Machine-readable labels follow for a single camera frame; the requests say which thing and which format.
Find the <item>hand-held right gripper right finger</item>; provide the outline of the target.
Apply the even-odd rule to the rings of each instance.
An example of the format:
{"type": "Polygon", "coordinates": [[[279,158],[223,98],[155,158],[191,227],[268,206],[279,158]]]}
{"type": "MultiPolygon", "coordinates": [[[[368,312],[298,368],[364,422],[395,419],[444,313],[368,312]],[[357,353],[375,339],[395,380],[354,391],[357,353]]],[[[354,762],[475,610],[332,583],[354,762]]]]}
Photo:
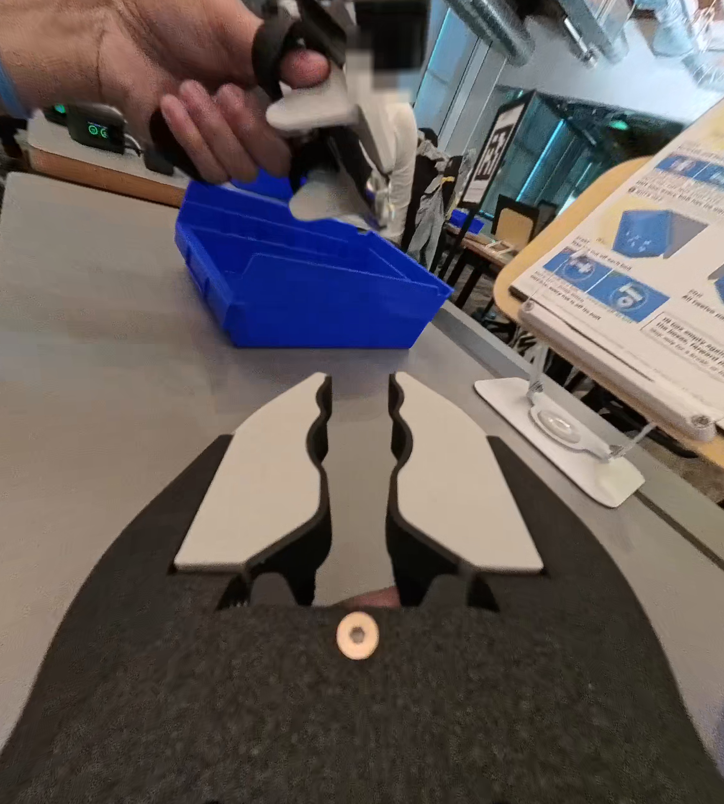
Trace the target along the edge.
{"type": "Polygon", "coordinates": [[[388,378],[387,551],[401,606],[452,588],[464,606],[498,606],[499,585],[544,580],[544,561],[492,439],[461,407],[397,371],[388,378]]]}

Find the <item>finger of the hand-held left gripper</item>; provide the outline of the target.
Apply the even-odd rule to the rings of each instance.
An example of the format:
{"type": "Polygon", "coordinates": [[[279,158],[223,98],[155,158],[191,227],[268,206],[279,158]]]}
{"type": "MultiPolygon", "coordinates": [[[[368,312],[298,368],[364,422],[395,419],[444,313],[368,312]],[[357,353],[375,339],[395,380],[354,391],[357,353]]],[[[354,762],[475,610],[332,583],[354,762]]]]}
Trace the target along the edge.
{"type": "Polygon", "coordinates": [[[317,172],[347,175],[359,192],[388,186],[395,167],[387,77],[374,63],[330,65],[312,88],[290,89],[266,112],[273,130],[294,146],[290,184],[300,189],[317,172]]]}
{"type": "Polygon", "coordinates": [[[334,219],[355,227],[380,227],[375,201],[365,185],[358,185],[346,170],[315,168],[288,202],[292,216],[314,223],[334,219]]]}

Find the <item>instruction sheet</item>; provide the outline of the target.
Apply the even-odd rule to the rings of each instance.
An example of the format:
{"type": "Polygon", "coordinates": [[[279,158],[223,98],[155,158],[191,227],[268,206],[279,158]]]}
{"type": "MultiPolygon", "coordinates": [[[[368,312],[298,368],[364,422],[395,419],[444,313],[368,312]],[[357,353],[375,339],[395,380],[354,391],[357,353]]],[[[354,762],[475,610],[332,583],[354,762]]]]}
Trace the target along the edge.
{"type": "Polygon", "coordinates": [[[589,350],[724,420],[724,99],[513,288],[589,350]]]}

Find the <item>small wooden document stand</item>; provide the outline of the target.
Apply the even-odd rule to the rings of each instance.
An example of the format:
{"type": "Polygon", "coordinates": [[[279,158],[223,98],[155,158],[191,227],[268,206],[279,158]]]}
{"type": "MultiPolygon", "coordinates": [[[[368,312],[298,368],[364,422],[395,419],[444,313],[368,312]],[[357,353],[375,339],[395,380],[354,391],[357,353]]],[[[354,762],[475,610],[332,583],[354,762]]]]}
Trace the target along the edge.
{"type": "Polygon", "coordinates": [[[525,248],[557,216],[558,205],[541,200],[537,206],[499,195],[493,214],[491,237],[516,252],[525,248]]]}

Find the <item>grey desk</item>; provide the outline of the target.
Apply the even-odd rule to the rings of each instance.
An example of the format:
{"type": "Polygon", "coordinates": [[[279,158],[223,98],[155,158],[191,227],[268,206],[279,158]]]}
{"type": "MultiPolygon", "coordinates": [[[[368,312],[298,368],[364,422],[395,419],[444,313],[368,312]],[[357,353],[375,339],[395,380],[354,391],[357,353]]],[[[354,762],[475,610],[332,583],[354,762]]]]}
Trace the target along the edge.
{"type": "Polygon", "coordinates": [[[408,351],[236,350],[173,242],[176,212],[33,175],[0,216],[0,750],[56,629],[128,523],[216,437],[316,371],[333,379],[334,538],[316,602],[392,581],[388,376],[403,370],[503,438],[607,548],[724,773],[724,512],[646,455],[642,497],[588,500],[476,395],[526,377],[446,305],[408,351]]]}

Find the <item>person's right hand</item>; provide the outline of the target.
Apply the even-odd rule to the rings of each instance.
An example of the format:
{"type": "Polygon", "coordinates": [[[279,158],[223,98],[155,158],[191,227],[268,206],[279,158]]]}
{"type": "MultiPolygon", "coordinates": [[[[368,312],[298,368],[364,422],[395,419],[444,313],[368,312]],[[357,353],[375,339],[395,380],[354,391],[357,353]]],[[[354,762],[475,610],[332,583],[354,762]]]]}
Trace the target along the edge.
{"type": "Polygon", "coordinates": [[[401,599],[397,587],[389,586],[347,598],[339,602],[343,608],[400,608],[401,599]]]}

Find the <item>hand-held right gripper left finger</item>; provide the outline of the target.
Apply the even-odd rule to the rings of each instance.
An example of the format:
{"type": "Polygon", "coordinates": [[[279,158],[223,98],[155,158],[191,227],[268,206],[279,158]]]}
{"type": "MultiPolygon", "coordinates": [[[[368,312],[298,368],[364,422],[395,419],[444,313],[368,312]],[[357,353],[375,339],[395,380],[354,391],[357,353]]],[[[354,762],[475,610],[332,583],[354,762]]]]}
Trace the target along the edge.
{"type": "Polygon", "coordinates": [[[331,548],[327,423],[331,377],[316,372],[259,407],[235,430],[186,535],[174,570],[284,577],[311,606],[331,548]]]}

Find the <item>person's left hand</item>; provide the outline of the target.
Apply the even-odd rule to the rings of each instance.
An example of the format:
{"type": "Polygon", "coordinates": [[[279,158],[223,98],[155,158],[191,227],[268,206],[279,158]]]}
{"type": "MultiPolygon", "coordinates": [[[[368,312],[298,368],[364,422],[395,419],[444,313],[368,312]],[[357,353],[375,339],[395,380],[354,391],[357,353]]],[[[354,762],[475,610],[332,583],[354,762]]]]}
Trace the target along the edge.
{"type": "Polygon", "coordinates": [[[159,110],[200,176],[286,176],[290,148],[257,98],[263,19],[235,1],[0,2],[0,62],[25,111],[116,108],[136,137],[159,110]]]}

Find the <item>black framed marker poster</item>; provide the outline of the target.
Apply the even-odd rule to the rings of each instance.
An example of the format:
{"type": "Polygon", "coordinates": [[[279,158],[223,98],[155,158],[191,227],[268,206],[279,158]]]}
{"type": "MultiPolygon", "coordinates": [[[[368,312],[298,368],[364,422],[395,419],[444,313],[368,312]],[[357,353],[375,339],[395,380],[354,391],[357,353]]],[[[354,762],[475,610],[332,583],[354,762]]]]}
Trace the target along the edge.
{"type": "Polygon", "coordinates": [[[535,90],[531,90],[499,107],[488,135],[478,151],[458,206],[469,212],[481,209],[536,94],[535,90]]]}

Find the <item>wooden white document stand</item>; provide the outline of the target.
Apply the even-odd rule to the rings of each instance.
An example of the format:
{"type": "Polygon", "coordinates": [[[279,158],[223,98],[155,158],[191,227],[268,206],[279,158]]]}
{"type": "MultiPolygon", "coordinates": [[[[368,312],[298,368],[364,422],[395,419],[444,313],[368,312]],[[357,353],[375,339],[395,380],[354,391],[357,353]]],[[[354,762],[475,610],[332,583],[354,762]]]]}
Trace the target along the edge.
{"type": "MultiPolygon", "coordinates": [[[[534,258],[528,269],[542,256],[534,258]]],[[[514,283],[511,290],[516,292],[514,283]]],[[[517,315],[519,326],[536,336],[539,347],[532,362],[531,376],[529,379],[483,380],[475,384],[475,390],[595,502],[618,508],[640,489],[644,478],[627,455],[655,427],[666,431],[685,447],[710,454],[712,460],[719,463],[719,448],[724,444],[724,420],[717,422],[705,416],[694,399],[678,394],[676,389],[658,380],[633,373],[621,360],[603,351],[589,350],[588,341],[578,332],[567,325],[553,324],[551,314],[541,306],[521,294],[518,297],[523,300],[517,315]],[[625,446],[611,445],[608,437],[598,436],[553,400],[544,389],[548,379],[544,374],[548,348],[614,397],[628,397],[628,406],[646,421],[639,426],[638,435],[625,446]]]]}

